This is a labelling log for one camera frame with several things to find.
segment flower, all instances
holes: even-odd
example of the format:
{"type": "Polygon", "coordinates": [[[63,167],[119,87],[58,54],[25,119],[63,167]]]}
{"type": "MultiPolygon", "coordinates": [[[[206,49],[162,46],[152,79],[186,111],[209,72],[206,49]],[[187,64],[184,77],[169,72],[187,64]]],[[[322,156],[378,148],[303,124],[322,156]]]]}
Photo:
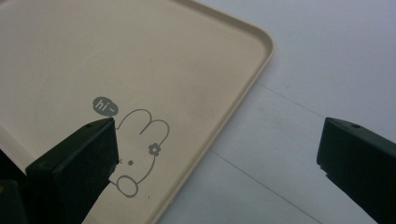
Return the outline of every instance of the flower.
{"type": "Polygon", "coordinates": [[[157,143],[150,145],[148,149],[149,149],[149,154],[153,156],[160,155],[161,147],[157,143]]]}

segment beige tray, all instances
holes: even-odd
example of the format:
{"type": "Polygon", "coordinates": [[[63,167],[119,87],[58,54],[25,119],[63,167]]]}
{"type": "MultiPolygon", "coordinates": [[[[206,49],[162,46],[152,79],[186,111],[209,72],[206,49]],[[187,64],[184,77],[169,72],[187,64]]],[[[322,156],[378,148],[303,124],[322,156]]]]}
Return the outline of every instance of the beige tray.
{"type": "Polygon", "coordinates": [[[273,54],[193,1],[6,0],[0,17],[0,148],[21,169],[116,120],[121,164],[91,224],[156,222],[273,54]]]}

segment speech bubble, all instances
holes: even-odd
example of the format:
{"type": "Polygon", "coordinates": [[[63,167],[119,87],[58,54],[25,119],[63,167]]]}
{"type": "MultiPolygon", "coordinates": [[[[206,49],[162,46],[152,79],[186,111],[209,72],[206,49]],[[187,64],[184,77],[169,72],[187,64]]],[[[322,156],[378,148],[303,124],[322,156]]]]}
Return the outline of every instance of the speech bubble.
{"type": "Polygon", "coordinates": [[[100,115],[113,117],[119,113],[119,107],[104,96],[96,97],[92,104],[93,110],[100,115]]]}

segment white surface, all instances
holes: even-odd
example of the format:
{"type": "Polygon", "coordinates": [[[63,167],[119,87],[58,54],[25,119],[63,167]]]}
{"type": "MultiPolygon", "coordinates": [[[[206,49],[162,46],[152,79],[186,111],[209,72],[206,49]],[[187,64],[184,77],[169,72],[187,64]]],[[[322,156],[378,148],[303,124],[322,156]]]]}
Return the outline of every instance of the white surface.
{"type": "Polygon", "coordinates": [[[324,118],[396,142],[396,2],[202,0],[276,54],[160,223],[375,223],[316,164],[324,118]]]}

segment cartoon rabbit illustration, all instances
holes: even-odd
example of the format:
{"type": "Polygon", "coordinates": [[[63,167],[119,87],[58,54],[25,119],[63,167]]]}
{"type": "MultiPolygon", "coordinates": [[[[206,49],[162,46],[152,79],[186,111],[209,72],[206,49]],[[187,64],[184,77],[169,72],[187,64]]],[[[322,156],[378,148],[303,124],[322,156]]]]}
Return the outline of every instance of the cartoon rabbit illustration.
{"type": "MultiPolygon", "coordinates": [[[[106,97],[96,98],[93,109],[109,117],[119,111],[106,97]]],[[[162,119],[154,119],[147,109],[136,109],[121,120],[116,130],[120,162],[110,177],[110,183],[126,198],[133,198],[140,184],[153,171],[162,150],[161,145],[170,133],[170,126],[162,119]]]]}

